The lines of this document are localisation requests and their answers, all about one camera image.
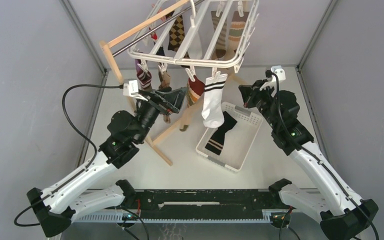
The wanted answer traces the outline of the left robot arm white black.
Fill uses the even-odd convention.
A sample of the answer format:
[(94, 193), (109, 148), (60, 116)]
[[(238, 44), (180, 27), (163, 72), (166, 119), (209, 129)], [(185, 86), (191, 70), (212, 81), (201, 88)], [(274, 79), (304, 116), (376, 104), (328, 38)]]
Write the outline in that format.
[(107, 125), (110, 135), (94, 155), (57, 183), (45, 188), (32, 188), (27, 192), (38, 225), (47, 238), (64, 232), (73, 222), (105, 208), (133, 207), (137, 196), (127, 180), (86, 194), (98, 180), (127, 164), (138, 152), (151, 127), (160, 115), (180, 112), (186, 87), (163, 90), (139, 90), (142, 99), (136, 101), (134, 114), (117, 111)]

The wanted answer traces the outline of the white plastic clip hanger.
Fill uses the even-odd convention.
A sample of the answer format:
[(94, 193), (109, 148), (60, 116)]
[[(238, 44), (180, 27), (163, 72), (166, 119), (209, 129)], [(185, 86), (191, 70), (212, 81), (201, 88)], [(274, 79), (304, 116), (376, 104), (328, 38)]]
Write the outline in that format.
[[(250, 38), (255, 30), (255, 23), (259, 17), (258, 13), (258, 7), (259, 7), (259, 1), (253, 0), (251, 1), (251, 6), (248, 10), (244, 11), (244, 5), (243, 1), (241, 0), (222, 0), (217, 8), (217, 14), (219, 16), (220, 12), (223, 12), (220, 22), (218, 24), (218, 27), (216, 30), (214, 30), (213, 35), (211, 37), (211, 40), (208, 44), (208, 48), (206, 50), (202, 50), (202, 58), (201, 59), (193, 59), (190, 58), (188, 50), (191, 45), (191, 41), (194, 38), (196, 31), (199, 32), (201, 25), (204, 22), (204, 18), (206, 14), (209, 12), (209, 7), (211, 4), (211, 1), (204, 0), (201, 4), (196, 5), (195, 10), (192, 11), (192, 15), (190, 17), (190, 28), (185, 33), (185, 38), (180, 45), (178, 51), (174, 56), (159, 56), (156, 55), (157, 50), (162, 45), (165, 36), (162, 36), (159, 38), (152, 50), (149, 53), (142, 53), (138, 49), (136, 49), (136, 45), (133, 45), (129, 49), (127, 49), (127, 52), (130, 57), (134, 59), (140, 59), (142, 62), (150, 61), (150, 62), (156, 62), (156, 63), (162, 63), (162, 64), (171, 64), (171, 65), (178, 65), (178, 66), (188, 66), (188, 67), (204, 67), (204, 68), (217, 68), (217, 69), (229, 69), (233, 68), (235, 73), (238, 73), (242, 63), (244, 61), (244, 56), (247, 48), (250, 45)], [(239, 15), (242, 17), (244, 12), (249, 12), (248, 19), (245, 24), (245, 28), (243, 30), (241, 39), (239, 41), (238, 48), (234, 55), (230, 57), (230, 55), (226, 52), (226, 55), (221, 60), (212, 60), (212, 54), (215, 49), (215, 45), (218, 39), (218, 36), (221, 32), (223, 23), (226, 21), (227, 17), (229, 16), (230, 9), (237, 5), (237, 11), (239, 12)], [(169, 33), (173, 21), (169, 22), (167, 25), (163, 26), (163, 34)], [(142, 34), (146, 33), (144, 30), (137, 33), (135, 38), (141, 36)]]

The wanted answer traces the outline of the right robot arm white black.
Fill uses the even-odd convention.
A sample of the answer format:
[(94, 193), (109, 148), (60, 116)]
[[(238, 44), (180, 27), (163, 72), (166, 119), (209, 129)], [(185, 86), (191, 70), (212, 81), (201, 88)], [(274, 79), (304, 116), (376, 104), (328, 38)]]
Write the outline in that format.
[(269, 187), (269, 203), (299, 210), (319, 225), (330, 240), (350, 240), (367, 228), (379, 208), (363, 199), (336, 172), (322, 154), (312, 134), (298, 120), (300, 105), (288, 90), (276, 90), (268, 80), (238, 87), (244, 107), (256, 108), (271, 127), (274, 143), (309, 177), (320, 192), (315, 196), (290, 180), (278, 180)]

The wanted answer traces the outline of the black sock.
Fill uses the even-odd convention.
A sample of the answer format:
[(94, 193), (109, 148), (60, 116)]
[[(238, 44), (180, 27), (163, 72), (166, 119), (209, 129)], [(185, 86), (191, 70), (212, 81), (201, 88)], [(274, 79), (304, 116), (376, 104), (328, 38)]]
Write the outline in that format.
[(235, 118), (227, 111), (223, 111), (222, 113), (224, 123), (217, 128), (205, 145), (205, 149), (218, 156), (222, 153), (224, 148), (226, 133), (232, 130), (237, 124), (237, 120), (235, 120)]

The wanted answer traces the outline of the beige orange argyle sock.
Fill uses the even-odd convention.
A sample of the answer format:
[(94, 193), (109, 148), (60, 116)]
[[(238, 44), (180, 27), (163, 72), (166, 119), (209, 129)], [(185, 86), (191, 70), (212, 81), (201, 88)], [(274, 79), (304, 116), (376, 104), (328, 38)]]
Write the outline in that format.
[[(159, 80), (160, 80), (160, 85), (158, 87), (158, 89), (161, 91), (165, 88), (168, 88), (170, 86), (170, 83), (171, 83), (171, 76), (168, 74), (167, 71), (164, 71), (163, 73), (161, 73), (160, 71), (158, 72), (158, 77), (159, 77)], [(171, 123), (171, 119), (168, 115), (163, 115), (163, 121), (166, 123), (166, 124), (170, 124)]]

